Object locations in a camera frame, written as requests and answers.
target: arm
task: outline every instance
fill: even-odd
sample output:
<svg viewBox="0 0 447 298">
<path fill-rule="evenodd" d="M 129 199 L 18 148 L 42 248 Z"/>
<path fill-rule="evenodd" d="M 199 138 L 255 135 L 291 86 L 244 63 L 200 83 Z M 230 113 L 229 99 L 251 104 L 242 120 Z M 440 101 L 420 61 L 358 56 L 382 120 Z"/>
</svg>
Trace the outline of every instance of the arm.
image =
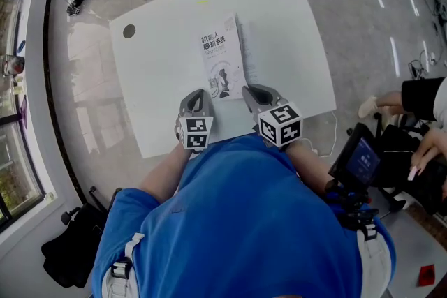
<svg viewBox="0 0 447 298">
<path fill-rule="evenodd" d="M 325 195 L 326 185 L 334 179 L 328 174 L 329 165 L 299 140 L 291 143 L 286 154 L 301 180 L 316 194 Z"/>
<path fill-rule="evenodd" d="M 428 162 L 440 153 L 441 152 L 437 147 L 431 147 L 428 152 L 425 153 L 422 157 L 420 157 L 419 155 L 413 155 L 411 157 L 411 166 L 418 167 L 418 175 L 420 175 L 424 171 Z"/>
<path fill-rule="evenodd" d="M 438 128 L 432 128 L 424 135 L 418 150 L 411 157 L 411 164 L 422 168 L 421 173 L 425 165 L 440 153 L 447 158 L 447 133 Z"/>
<path fill-rule="evenodd" d="M 152 195 L 160 204 L 165 202 L 174 195 L 179 186 L 190 156 L 191 151 L 184 149 L 182 143 L 177 144 L 173 151 L 146 176 L 139 189 Z"/>
</svg>

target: small screen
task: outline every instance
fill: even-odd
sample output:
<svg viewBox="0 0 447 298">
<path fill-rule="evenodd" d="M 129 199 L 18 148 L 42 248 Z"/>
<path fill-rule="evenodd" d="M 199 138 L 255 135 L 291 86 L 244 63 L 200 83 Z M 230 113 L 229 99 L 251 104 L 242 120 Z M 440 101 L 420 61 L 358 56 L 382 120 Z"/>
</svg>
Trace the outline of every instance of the small screen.
<svg viewBox="0 0 447 298">
<path fill-rule="evenodd" d="M 362 137 L 348 160 L 346 169 L 362 183 L 369 185 L 369 181 L 379 163 L 380 158 Z"/>
</svg>

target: white sneaker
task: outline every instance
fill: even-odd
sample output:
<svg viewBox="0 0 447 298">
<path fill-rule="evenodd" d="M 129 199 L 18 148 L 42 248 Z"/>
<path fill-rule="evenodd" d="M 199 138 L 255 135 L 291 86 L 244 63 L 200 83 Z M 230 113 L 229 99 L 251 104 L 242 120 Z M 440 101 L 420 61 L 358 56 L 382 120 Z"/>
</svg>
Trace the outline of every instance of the white sneaker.
<svg viewBox="0 0 447 298">
<path fill-rule="evenodd" d="M 358 118 L 368 117 L 370 114 L 377 112 L 377 97 L 371 96 L 363 102 L 358 108 Z"/>
</svg>

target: backpack strap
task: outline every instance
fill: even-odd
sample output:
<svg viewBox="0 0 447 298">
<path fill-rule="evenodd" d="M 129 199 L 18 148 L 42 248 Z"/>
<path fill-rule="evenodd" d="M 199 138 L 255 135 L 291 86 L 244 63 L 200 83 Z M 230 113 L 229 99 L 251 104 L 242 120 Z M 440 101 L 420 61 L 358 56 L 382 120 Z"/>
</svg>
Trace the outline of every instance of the backpack strap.
<svg viewBox="0 0 447 298">
<path fill-rule="evenodd" d="M 139 298 L 132 253 L 144 234 L 135 233 L 124 248 L 124 258 L 115 262 L 103 278 L 102 298 Z"/>
</svg>

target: window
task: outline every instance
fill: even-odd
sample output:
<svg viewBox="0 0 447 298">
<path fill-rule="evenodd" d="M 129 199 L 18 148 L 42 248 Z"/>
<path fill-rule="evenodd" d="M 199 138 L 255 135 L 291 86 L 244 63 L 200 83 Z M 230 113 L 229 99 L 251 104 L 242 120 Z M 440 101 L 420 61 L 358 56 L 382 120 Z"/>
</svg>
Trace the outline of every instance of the window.
<svg viewBox="0 0 447 298">
<path fill-rule="evenodd" d="M 15 54 L 19 8 L 20 0 L 0 0 L 0 54 Z M 0 73 L 0 231 L 43 199 L 13 89 L 13 76 Z"/>
</svg>

